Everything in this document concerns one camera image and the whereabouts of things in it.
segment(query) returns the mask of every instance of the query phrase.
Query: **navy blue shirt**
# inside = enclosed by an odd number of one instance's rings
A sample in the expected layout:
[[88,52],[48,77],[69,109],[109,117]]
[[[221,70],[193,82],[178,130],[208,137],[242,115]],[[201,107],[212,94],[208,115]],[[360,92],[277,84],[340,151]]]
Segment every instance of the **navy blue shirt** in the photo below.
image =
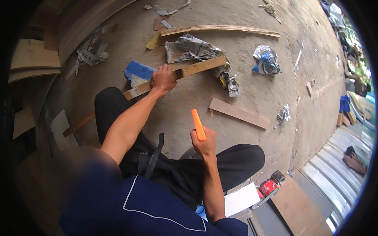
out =
[[224,218],[210,224],[175,195],[141,176],[132,176],[115,191],[109,174],[96,167],[71,198],[70,214],[59,224],[66,235],[219,235],[247,236],[248,226]]

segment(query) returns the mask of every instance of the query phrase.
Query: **hand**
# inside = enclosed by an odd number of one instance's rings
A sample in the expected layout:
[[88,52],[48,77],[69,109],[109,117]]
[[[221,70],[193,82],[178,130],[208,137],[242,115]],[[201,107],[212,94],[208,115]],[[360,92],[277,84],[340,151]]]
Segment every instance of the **hand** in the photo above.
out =
[[197,138],[196,130],[190,132],[192,137],[192,144],[195,151],[202,156],[205,162],[217,161],[215,155],[215,147],[217,146],[217,133],[207,127],[203,127],[206,134],[206,139],[204,141],[199,141]]
[[175,88],[176,84],[177,81],[172,77],[172,67],[170,65],[159,66],[158,71],[152,73],[152,89],[158,91],[160,97]]

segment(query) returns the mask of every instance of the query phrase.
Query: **black pants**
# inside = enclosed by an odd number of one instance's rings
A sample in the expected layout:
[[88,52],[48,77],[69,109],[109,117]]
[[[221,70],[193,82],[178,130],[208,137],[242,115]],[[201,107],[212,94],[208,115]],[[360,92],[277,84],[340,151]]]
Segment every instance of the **black pants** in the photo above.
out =
[[[115,119],[131,106],[117,88],[107,88],[94,100],[98,137],[101,144]],[[155,147],[141,132],[119,165],[124,178],[138,170],[139,151],[151,158]],[[217,154],[223,191],[236,187],[264,166],[264,151],[258,145],[238,144]],[[202,160],[172,160],[160,153],[151,181],[179,197],[193,210],[202,202],[204,164]]]

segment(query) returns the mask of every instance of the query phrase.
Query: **orange marker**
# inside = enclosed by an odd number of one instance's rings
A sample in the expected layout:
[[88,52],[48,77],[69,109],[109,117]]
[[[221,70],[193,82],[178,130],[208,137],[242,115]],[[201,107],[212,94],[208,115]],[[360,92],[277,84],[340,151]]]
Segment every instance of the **orange marker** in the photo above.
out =
[[192,110],[192,116],[193,116],[195,131],[197,133],[197,138],[199,141],[204,141],[206,139],[206,135],[205,135],[205,131],[203,130],[200,117],[198,116],[196,109]]

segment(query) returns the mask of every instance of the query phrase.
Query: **concrete floor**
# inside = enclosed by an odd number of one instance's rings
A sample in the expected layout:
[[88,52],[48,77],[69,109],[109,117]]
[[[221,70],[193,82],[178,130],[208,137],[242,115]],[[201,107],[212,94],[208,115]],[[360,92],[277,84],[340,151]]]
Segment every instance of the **concrete floor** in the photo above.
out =
[[[116,32],[98,32],[109,44],[106,49],[109,58],[97,66],[81,67],[76,78],[73,75],[57,79],[48,95],[51,116],[65,108],[69,121],[76,123],[94,110],[94,98],[102,89],[114,86],[124,90],[127,85],[123,71],[131,60],[155,68],[166,63],[163,46],[151,51],[145,48],[156,34],[152,25],[158,15],[141,5],[160,4],[171,11],[183,3],[184,0],[138,0],[104,22],[102,25],[108,21],[119,23]],[[289,169],[298,169],[333,134],[340,96],[345,94],[340,42],[317,0],[273,0],[273,3],[280,10],[278,16],[282,25],[258,7],[264,4],[262,0],[192,0],[189,6],[170,17],[169,23],[175,27],[252,26],[278,31],[281,38],[242,32],[193,33],[225,52],[233,72],[238,75],[241,94],[229,98],[220,81],[208,71],[181,79],[177,87],[157,103],[143,129],[146,136],[156,142],[158,133],[165,133],[162,152],[169,158],[180,158],[192,145],[189,132],[194,128],[190,112],[193,108],[197,109],[203,125],[217,131],[217,152],[238,143],[262,147],[266,161],[262,173],[253,176],[257,184],[275,170],[286,173]],[[304,53],[295,76],[293,67],[302,42]],[[253,52],[259,45],[269,45],[278,54],[281,73],[275,78],[251,72],[256,65]],[[76,57],[74,53],[69,58],[62,69],[63,75],[72,68]],[[316,80],[312,97],[306,90],[311,79]],[[301,99],[297,106],[298,96]],[[212,97],[270,120],[270,128],[263,130],[216,111],[214,117],[210,117],[208,106]],[[280,133],[281,128],[273,129],[273,126],[278,111],[286,104],[290,106],[291,120]],[[76,137],[80,145],[100,147],[95,120],[77,130]]]

